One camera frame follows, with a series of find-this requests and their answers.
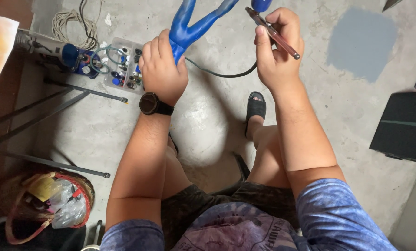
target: watch face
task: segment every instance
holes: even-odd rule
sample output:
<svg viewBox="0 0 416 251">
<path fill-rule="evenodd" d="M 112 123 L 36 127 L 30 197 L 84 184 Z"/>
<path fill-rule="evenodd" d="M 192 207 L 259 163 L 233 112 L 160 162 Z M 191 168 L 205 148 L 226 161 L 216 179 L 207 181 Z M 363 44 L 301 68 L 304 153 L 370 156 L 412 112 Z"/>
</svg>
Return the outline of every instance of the watch face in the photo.
<svg viewBox="0 0 416 251">
<path fill-rule="evenodd" d="M 152 114 L 157 107 L 157 97 L 151 92 L 145 93 L 140 99 L 140 110 L 144 114 Z"/>
</svg>

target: gray paint stain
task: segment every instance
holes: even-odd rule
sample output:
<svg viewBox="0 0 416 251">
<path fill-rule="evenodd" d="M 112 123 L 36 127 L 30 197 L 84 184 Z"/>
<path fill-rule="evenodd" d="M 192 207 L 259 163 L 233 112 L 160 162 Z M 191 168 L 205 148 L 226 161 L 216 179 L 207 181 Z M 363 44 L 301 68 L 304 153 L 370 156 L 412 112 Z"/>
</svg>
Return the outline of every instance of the gray paint stain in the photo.
<svg viewBox="0 0 416 251">
<path fill-rule="evenodd" d="M 396 38 L 397 27 L 392 19 L 350 8 L 332 32 L 327 64 L 373 83 L 388 63 Z"/>
</svg>

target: wristwatch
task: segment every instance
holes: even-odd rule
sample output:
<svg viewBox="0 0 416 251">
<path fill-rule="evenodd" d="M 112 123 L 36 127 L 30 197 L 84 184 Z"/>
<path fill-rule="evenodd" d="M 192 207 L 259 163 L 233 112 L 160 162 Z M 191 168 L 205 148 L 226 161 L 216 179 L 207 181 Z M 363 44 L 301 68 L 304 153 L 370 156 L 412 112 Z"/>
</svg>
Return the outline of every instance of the wristwatch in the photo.
<svg viewBox="0 0 416 251">
<path fill-rule="evenodd" d="M 161 102 L 157 94 L 153 92 L 146 92 L 140 99 L 140 110 L 146 115 L 154 113 L 163 115 L 172 115 L 174 107 Z"/>
</svg>

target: blue tie-dye t-shirt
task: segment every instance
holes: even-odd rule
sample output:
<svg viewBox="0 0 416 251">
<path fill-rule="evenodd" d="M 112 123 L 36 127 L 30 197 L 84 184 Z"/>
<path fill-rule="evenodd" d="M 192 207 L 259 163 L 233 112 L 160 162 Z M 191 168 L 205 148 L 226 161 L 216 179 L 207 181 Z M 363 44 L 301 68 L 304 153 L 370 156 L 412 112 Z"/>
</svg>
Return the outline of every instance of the blue tie-dye t-shirt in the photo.
<svg viewBox="0 0 416 251">
<path fill-rule="evenodd" d="M 322 179 L 301 191 L 296 211 L 302 236 L 284 219 L 242 202 L 213 206 L 197 218 L 174 251 L 395 251 L 341 180 Z M 163 231 L 148 220 L 111 227 L 101 250 L 163 251 Z"/>
</svg>

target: airbrush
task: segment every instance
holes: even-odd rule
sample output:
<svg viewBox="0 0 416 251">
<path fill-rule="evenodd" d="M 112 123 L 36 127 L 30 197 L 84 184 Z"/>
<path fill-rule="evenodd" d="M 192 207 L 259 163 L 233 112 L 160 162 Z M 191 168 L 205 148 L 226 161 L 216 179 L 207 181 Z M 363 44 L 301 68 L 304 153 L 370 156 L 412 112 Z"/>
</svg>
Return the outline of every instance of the airbrush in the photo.
<svg viewBox="0 0 416 251">
<path fill-rule="evenodd" d="M 250 17 L 255 21 L 258 26 L 264 26 L 267 28 L 268 35 L 275 40 L 284 50 L 286 50 L 294 59 L 298 60 L 301 56 L 296 52 L 284 38 L 273 28 L 272 23 L 267 22 L 262 18 L 259 13 L 249 7 L 245 7 Z"/>
</svg>

